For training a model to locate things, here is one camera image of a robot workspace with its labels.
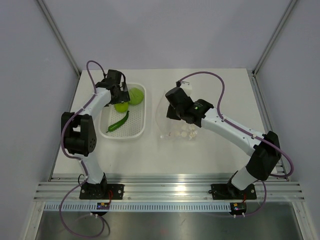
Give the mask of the clear dotted zip bag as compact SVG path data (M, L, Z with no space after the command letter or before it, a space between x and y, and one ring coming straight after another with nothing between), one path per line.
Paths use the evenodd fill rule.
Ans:
M168 141L194 141L198 134L194 124L167 118L167 111L170 105L165 94L166 91L164 90L155 111L155 122L159 129L159 138Z

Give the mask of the green cabbage toy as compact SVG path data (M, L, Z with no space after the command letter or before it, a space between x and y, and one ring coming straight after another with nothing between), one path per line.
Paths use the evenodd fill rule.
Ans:
M139 105L144 100L144 93L140 89L133 87L129 90L129 97L130 101L128 103L130 105Z

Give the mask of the light green apple toy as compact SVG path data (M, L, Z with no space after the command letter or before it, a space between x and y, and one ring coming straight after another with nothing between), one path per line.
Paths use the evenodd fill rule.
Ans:
M117 103L114 105L114 109L118 113L126 113L129 109L129 103L128 102Z

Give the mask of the green chili pepper toy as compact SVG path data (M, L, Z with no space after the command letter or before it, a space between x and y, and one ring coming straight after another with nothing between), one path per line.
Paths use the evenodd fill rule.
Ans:
M107 128L107 133L109 133L109 132L114 132L115 130L117 130L117 129L119 129L121 126L123 126L125 123L126 123L126 121L128 120L128 118L129 118L129 113L130 113L130 111L128 110L126 113L125 113L125 116L121 119L121 120L119 120L119 121L117 121L116 123L114 123L114 124L112 124L112 125L110 125L108 128Z

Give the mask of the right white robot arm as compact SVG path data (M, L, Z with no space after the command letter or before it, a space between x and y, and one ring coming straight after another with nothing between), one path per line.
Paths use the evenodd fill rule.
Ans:
M218 109L211 103L198 99L193 101L181 87L174 87L165 94L169 102L167 118L183 120L199 128L212 131L230 141L249 157L248 163L236 171L227 183L212 191L213 199L240 200L248 197L256 181L265 181L281 158L277 134L237 126L230 120L222 118Z

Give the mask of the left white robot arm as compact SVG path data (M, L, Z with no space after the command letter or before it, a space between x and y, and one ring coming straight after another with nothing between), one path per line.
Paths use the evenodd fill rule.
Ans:
M61 116L61 149L67 158L79 161L84 170L81 191L103 199L108 194L105 173L93 152L97 145L94 125L100 111L109 105L130 101L125 75L110 69L104 78L93 84L93 94L76 112L64 112Z

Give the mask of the white perforated plastic basket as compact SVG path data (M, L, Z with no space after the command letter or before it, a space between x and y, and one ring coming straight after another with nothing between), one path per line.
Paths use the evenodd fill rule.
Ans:
M98 119L99 134L109 140L131 141L141 137L146 125L146 88L139 83L128 83L129 90L138 89L143 93L143 100L136 105L128 105L127 111L118 112L114 106L104 107ZM113 131L109 127L121 122L125 116L127 120Z

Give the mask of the right aluminium frame post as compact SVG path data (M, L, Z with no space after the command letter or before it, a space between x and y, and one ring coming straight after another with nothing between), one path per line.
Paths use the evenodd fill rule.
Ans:
M294 10L299 2L300 2L299 0L290 0L289 1L283 14L281 15L280 20L278 21L274 31L272 32L271 37L269 38L265 48L263 49L261 56L259 57L255 67L252 70L252 75L254 77L256 77L258 75L259 71L262 69L265 61L267 60L269 54L271 53L274 45L276 44L278 38L280 37L282 31L284 30L287 22L289 21L292 13L294 12Z

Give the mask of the aluminium frame post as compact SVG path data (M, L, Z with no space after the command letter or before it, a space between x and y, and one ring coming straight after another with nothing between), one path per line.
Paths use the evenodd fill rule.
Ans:
M258 75L259 71L262 69L265 61L267 60L269 54L271 53L274 45L276 44L278 38L280 37L282 31L284 30L287 22L289 21L292 13L294 12L294 10L299 2L300 2L299 0L290 0L289 1L283 14L281 15L280 20L278 21L274 31L272 32L271 37L269 38L265 48L263 49L261 56L259 57L255 67L252 70L252 75L254 77L256 77Z
M69 47L63 37L46 1L45 0L35 0L35 3L39 7L41 13L43 14L46 22L49 25L49 28L51 29L54 37L56 38L61 50L63 51L65 57L67 58L67 61L69 62L75 75L79 79L81 77L82 71L81 71L80 67L78 66L78 64L76 63L76 60L73 57L72 52L70 51L70 49L69 49Z

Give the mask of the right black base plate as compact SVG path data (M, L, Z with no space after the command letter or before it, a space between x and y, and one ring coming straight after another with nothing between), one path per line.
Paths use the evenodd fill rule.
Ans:
M253 184L250 184L246 189L239 190L233 185L227 183L214 183L210 185L210 190L213 200L256 200L257 194Z

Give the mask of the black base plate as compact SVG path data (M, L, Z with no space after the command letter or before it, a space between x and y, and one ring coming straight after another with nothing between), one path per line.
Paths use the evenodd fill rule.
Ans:
M85 183L81 186L80 200L122 200L124 195L123 184L90 184Z
M253 184L250 184L246 189L239 190L233 185L227 183L214 183L210 185L210 190L213 200L256 200L257 194Z

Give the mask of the left aluminium frame post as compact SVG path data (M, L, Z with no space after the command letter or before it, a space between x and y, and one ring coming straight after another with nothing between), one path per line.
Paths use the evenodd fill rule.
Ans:
M41 13L43 14L46 22L49 25L49 28L51 29L54 37L56 38L61 50L63 51L65 57L67 58L67 61L69 62L75 75L79 79L81 77L82 71L81 71L80 67L78 66L78 64L76 63L76 60L73 57L72 52L70 51L70 49L69 49L69 47L63 37L46 1L45 0L35 0L35 3L39 7Z

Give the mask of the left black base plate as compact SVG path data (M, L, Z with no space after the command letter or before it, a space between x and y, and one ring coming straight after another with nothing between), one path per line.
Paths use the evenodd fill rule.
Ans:
M122 200L124 195L123 184L90 184L85 183L81 186L80 200Z

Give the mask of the aluminium mounting rail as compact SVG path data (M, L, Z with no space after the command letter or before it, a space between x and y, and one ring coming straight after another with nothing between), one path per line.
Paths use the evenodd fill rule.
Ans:
M212 184L227 182L227 178L204 174L117 175L108 174L109 184L123 184L123 202L211 202ZM35 201L59 201L78 183L75 174L56 174L50 181L40 182ZM255 183L257 200L267 190L268 202L304 202L305 196L297 181L270 177L265 184Z

